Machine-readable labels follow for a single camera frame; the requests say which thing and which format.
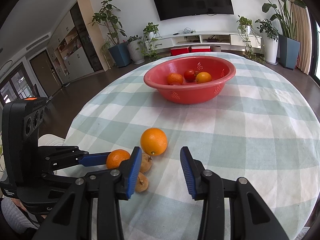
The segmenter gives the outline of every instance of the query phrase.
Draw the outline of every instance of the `screw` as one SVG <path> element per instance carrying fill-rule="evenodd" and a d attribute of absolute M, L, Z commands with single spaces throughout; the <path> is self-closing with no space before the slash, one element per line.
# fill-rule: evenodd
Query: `screw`
<path fill-rule="evenodd" d="M 118 176 L 120 174 L 120 171 L 119 170 L 112 170 L 110 172 L 111 176 Z"/>
<path fill-rule="evenodd" d="M 239 182 L 240 182 L 241 184 L 247 184 L 247 183 L 248 183 L 248 180 L 247 180 L 246 178 L 244 178 L 244 177 L 241 177 L 241 178 L 239 178 Z"/>
<path fill-rule="evenodd" d="M 83 183 L 84 183 L 84 179 L 82 179 L 82 178 L 76 179 L 76 184 L 77 185 L 81 185 Z"/>
<path fill-rule="evenodd" d="M 212 175 L 212 171 L 209 171 L 209 170 L 204 170 L 202 173 L 203 173 L 203 175 L 206 176 L 206 177 Z"/>

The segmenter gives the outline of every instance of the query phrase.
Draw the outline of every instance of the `green and white plaid tablecloth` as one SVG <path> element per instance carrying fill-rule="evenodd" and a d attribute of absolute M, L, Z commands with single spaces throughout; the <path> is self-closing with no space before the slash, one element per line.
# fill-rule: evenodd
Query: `green and white plaid tablecloth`
<path fill-rule="evenodd" d="M 182 146 L 222 178 L 248 178 L 294 239 L 319 195 L 320 125 L 315 114 L 290 82 L 265 66 L 229 53 L 191 55 L 224 58 L 235 65 L 236 76 L 214 99 L 180 105 L 145 85 L 143 76 L 160 62 L 183 55 L 146 64 L 91 99 L 73 120 L 65 144 L 90 153 L 131 152 L 145 129 L 158 127 L 166 133 L 168 148 L 154 157 L 146 173 L 148 191 L 120 203 L 125 239 L 197 238 L 202 202 L 188 194 L 179 160 Z M 91 170 L 76 166 L 59 174 L 83 176 Z M 228 239 L 228 201 L 225 232 Z"/>

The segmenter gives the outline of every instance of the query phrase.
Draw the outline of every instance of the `orange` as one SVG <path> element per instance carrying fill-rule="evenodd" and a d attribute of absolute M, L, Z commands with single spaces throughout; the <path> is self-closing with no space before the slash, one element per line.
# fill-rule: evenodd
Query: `orange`
<path fill-rule="evenodd" d="M 212 77 L 211 77 L 211 75 L 210 75 L 208 72 L 200 72 L 200 73 L 196 76 L 196 83 L 197 83 L 197 84 L 210 82 L 211 80 L 212 80 Z"/>
<path fill-rule="evenodd" d="M 130 153 L 125 150 L 118 149 L 112 151 L 106 161 L 106 165 L 108 169 L 117 168 L 120 166 L 120 163 L 124 160 L 130 159 Z"/>
<path fill-rule="evenodd" d="M 140 144 L 145 153 L 156 156 L 165 151 L 168 146 L 168 140 L 162 130 L 158 128 L 149 128 L 141 135 Z"/>
<path fill-rule="evenodd" d="M 169 85 L 182 85 L 183 76 L 178 73 L 170 73 L 167 76 L 167 82 Z"/>

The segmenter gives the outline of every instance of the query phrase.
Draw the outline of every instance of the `red storage bin with white lid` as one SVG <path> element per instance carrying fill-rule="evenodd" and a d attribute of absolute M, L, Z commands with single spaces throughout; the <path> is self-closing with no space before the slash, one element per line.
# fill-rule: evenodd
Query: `red storage bin with white lid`
<path fill-rule="evenodd" d="M 193 46 L 191 47 L 191 52 L 210 52 L 210 46 Z"/>
<path fill-rule="evenodd" d="M 183 48 L 173 48 L 171 49 L 171 55 L 177 56 L 180 54 L 185 54 L 190 52 L 190 47 L 183 47 Z"/>

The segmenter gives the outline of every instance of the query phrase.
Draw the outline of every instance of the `bowl rim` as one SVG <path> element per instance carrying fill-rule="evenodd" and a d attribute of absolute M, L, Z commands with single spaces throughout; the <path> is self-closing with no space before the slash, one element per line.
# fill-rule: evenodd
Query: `bowl rim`
<path fill-rule="evenodd" d="M 152 74 L 152 70 L 158 66 L 161 66 L 162 64 L 167 64 L 168 62 L 174 62 L 174 61 L 178 61 L 181 60 L 182 58 L 215 58 L 216 60 L 222 61 L 223 63 L 225 63 L 228 68 L 229 68 L 229 73 L 224 76 L 223 78 L 219 78 L 210 82 L 206 82 L 206 83 L 201 83 L 201 84 L 193 84 L 193 85 L 181 85 L 181 86 L 172 86 L 172 85 L 162 85 L 162 84 L 158 84 L 155 83 L 153 81 L 150 80 L 150 76 Z M 215 85 L 219 85 L 222 83 L 227 82 L 228 80 L 230 80 L 231 78 L 233 78 L 236 75 L 236 67 L 230 62 L 227 61 L 223 58 L 219 58 L 219 57 L 215 57 L 215 56 L 187 56 L 187 57 L 178 57 L 178 58 L 174 58 L 174 59 L 170 59 L 167 60 L 165 62 L 162 62 L 156 66 L 154 66 L 153 68 L 149 69 L 147 71 L 147 73 L 144 75 L 143 77 L 143 81 L 145 82 L 145 84 L 149 87 L 155 88 L 155 89 L 161 89 L 161 90 L 194 90 L 194 89 L 201 89 L 201 88 L 207 88 L 207 87 L 212 87 Z"/>

